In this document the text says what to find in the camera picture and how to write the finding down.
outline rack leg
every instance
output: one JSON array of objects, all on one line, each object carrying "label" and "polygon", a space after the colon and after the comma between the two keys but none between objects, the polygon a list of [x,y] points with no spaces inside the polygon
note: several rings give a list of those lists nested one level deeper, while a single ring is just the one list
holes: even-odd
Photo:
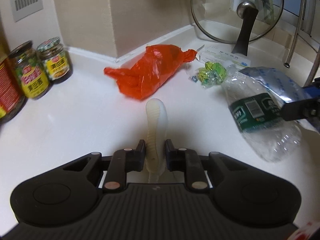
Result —
[{"label": "rack leg", "polygon": [[313,63],[313,66],[311,68],[311,71],[309,73],[309,76],[304,84],[304,86],[308,86],[312,83],[313,79],[315,78],[315,75],[318,71],[318,68],[319,68],[319,65],[320,65],[320,47],[319,47],[319,50],[318,50],[318,53],[317,53],[317,56],[316,56],[316,59]]},{"label": "rack leg", "polygon": [[297,23],[296,32],[295,32],[294,37],[293,37],[293,41],[292,41],[292,44],[291,44],[291,48],[290,48],[287,60],[284,63],[284,66],[287,67],[287,68],[290,68],[290,62],[291,62],[291,59],[292,59],[292,56],[293,56],[293,53],[294,53],[294,49],[296,48],[296,45],[297,45],[298,34],[299,34],[299,31],[300,31],[301,25],[302,25],[302,17],[304,15],[305,10],[306,10],[306,1],[307,0],[301,0],[301,3],[300,3],[300,11],[299,11],[299,17],[298,17],[298,23]]}]

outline yellow label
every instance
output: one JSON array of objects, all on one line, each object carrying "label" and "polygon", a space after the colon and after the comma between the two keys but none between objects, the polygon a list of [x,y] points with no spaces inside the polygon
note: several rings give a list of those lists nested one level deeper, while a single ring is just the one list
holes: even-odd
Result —
[{"label": "yellow label", "polygon": [[69,70],[68,60],[64,51],[50,59],[45,60],[44,65],[47,68],[47,72],[51,80],[62,77]]},{"label": "yellow label", "polygon": [[0,118],[4,117],[7,112],[0,106]]},{"label": "yellow label", "polygon": [[48,78],[39,66],[28,65],[23,68],[23,72],[20,78],[21,88],[28,98],[37,97],[48,87]]}]

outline metal rim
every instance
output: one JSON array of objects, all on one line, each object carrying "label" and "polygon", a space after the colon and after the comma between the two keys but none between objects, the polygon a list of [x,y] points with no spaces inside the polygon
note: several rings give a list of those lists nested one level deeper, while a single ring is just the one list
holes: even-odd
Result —
[{"label": "metal rim", "polygon": [[[284,6],[284,0],[281,0],[280,10],[279,10],[278,16],[277,16],[274,24],[271,25],[268,29],[266,29],[263,33],[261,33],[261,34],[255,36],[255,37],[253,37],[252,39],[250,39],[249,42],[256,41],[257,39],[262,38],[263,36],[265,36],[269,31],[271,31],[276,26],[276,24],[278,23],[281,15],[282,15],[283,6]],[[190,0],[190,8],[191,8],[191,14],[192,14],[193,20],[195,21],[195,24],[203,32],[204,35],[206,35],[210,39],[212,39],[214,41],[217,41],[217,42],[221,42],[221,43],[225,43],[225,44],[236,44],[236,41],[226,41],[226,40],[223,40],[223,39],[219,39],[219,38],[211,35],[210,33],[208,33],[204,28],[202,28],[202,26],[200,25],[200,23],[198,22],[198,20],[196,18],[196,15],[195,15],[195,12],[194,12],[194,9],[193,9],[193,0]]]}]

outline condiment jar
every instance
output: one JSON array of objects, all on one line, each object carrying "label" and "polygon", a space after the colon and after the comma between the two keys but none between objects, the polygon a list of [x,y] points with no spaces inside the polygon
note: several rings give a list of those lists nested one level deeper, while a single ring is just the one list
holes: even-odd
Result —
[{"label": "condiment jar", "polygon": [[0,44],[0,123],[11,120],[24,106],[26,97],[10,69],[10,61]]},{"label": "condiment jar", "polygon": [[52,83],[61,83],[71,76],[68,59],[59,37],[45,41],[37,47],[37,50]]},{"label": "condiment jar", "polygon": [[32,41],[27,41],[10,52],[9,58],[22,91],[28,98],[42,97],[49,87],[49,81],[42,70]]}]

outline plastic water bottle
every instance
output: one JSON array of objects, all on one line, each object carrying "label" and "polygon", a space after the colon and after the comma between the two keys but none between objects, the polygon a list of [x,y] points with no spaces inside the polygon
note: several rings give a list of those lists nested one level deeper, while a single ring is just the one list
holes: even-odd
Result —
[{"label": "plastic water bottle", "polygon": [[252,149],[268,162],[278,162],[299,150],[300,129],[294,121],[280,117],[276,100],[266,88],[234,68],[225,68],[228,77],[222,87],[229,110]]}]

